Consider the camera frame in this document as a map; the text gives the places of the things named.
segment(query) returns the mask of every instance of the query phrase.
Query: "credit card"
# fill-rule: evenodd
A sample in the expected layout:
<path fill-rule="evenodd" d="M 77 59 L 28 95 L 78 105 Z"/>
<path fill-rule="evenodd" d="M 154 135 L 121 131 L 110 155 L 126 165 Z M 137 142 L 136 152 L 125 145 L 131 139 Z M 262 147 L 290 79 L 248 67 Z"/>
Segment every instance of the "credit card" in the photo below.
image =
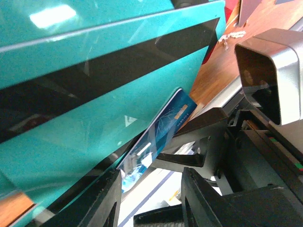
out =
<path fill-rule="evenodd" d="M 117 169 L 122 173 L 122 192 L 130 190 L 196 108 L 181 88 L 169 99 Z"/>

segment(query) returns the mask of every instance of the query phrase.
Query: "red object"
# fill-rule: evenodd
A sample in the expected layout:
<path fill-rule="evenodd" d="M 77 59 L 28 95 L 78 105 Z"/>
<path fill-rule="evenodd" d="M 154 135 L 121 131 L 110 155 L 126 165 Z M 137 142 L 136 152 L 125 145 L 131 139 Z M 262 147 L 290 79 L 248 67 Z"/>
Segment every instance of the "red object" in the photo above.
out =
<path fill-rule="evenodd" d="M 225 7 L 224 7 L 224 11 L 225 11 L 225 19 L 226 22 L 228 21 L 229 17 L 232 14 L 233 9 L 236 7 L 237 3 L 239 0 L 225 0 Z M 210 58 L 210 55 L 212 54 L 212 52 L 214 51 L 214 47 L 213 49 L 209 52 L 208 55 L 205 56 L 202 64 L 205 64 L 208 59 Z"/>

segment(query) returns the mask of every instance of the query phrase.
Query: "blue card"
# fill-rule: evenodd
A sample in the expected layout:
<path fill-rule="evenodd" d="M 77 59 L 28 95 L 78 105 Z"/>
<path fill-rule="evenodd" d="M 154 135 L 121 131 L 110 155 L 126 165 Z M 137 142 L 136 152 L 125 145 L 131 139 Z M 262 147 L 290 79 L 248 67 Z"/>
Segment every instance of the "blue card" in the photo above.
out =
<path fill-rule="evenodd" d="M 181 88 L 174 93 L 118 165 L 122 173 L 122 192 L 133 187 L 195 108 L 195 102 Z"/>

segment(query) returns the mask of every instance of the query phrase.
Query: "wooden surface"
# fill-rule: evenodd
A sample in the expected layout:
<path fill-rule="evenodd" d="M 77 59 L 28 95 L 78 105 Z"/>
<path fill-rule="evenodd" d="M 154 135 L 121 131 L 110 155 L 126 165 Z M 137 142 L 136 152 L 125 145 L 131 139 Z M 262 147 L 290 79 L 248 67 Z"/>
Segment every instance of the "wooden surface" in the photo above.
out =
<path fill-rule="evenodd" d="M 0 200 L 0 227 L 8 226 L 33 205 L 34 203 L 21 192 Z"/>
<path fill-rule="evenodd" d="M 234 27 L 231 23 L 225 31 L 230 32 L 246 31 L 243 38 L 229 38 L 227 40 L 228 50 L 224 50 L 223 42 L 218 43 L 208 62 L 201 66 L 197 78 L 190 93 L 194 101 L 200 106 L 208 104 L 222 89 L 232 82 L 238 75 L 238 67 L 234 54 L 236 43 L 244 41 L 254 35 L 262 33 L 270 28 L 289 29 L 301 17 L 303 17 L 303 0 L 275 5 L 276 0 L 263 0 L 261 4 L 249 17 L 243 27 Z M 237 14 L 234 10 L 229 24 Z"/>

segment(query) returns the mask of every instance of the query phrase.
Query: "white triangle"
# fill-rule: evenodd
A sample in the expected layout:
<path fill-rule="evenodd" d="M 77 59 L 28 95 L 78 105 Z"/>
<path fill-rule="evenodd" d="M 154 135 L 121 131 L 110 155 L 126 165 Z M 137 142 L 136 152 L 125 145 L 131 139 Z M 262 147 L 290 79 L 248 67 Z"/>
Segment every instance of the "white triangle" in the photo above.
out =
<path fill-rule="evenodd" d="M 125 127 L 129 126 L 130 124 L 134 123 L 137 120 L 137 118 L 129 117 L 126 115 L 124 115 L 124 119 L 125 119 Z"/>

